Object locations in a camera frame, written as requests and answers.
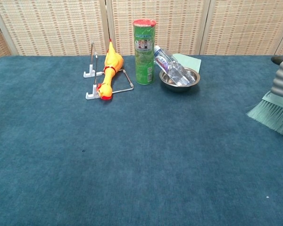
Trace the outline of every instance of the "red lid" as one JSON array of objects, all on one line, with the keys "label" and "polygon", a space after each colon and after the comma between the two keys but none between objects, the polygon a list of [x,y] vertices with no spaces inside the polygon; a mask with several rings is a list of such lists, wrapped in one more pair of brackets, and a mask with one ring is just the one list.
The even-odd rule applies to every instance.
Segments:
[{"label": "red lid", "polygon": [[139,19],[133,21],[134,26],[138,27],[154,27],[156,25],[155,20],[149,20],[149,19]]}]

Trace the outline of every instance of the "blue carpet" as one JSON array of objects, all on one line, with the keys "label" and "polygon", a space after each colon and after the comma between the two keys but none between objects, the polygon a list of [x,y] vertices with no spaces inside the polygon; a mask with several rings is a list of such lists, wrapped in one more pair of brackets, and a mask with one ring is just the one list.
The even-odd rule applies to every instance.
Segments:
[{"label": "blue carpet", "polygon": [[125,56],[110,102],[85,100],[88,56],[0,58],[0,226],[283,225],[283,136],[246,115],[278,66],[196,57],[178,94]]}]

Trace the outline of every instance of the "rubber chicken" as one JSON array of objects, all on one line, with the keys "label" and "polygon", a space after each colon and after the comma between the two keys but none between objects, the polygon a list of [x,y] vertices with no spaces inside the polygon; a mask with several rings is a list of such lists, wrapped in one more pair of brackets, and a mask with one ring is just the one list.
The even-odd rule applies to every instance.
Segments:
[{"label": "rubber chicken", "polygon": [[122,68],[124,59],[122,56],[115,52],[113,44],[109,42],[109,49],[105,58],[104,81],[98,84],[97,92],[103,100],[110,100],[112,98],[111,82],[115,74]]}]

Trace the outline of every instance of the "broom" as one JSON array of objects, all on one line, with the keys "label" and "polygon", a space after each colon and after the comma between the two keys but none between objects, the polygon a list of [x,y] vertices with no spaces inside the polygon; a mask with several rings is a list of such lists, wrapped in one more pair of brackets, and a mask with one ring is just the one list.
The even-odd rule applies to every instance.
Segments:
[{"label": "broom", "polygon": [[283,135],[283,58],[273,56],[271,60],[279,65],[273,86],[247,115]]}]

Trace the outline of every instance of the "green broom bristles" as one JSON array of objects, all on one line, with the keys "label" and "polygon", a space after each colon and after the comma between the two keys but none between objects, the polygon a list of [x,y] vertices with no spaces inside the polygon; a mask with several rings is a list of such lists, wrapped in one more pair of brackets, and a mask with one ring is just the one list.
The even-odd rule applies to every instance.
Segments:
[{"label": "green broom bristles", "polygon": [[247,115],[283,135],[283,108],[268,101],[261,102]]}]

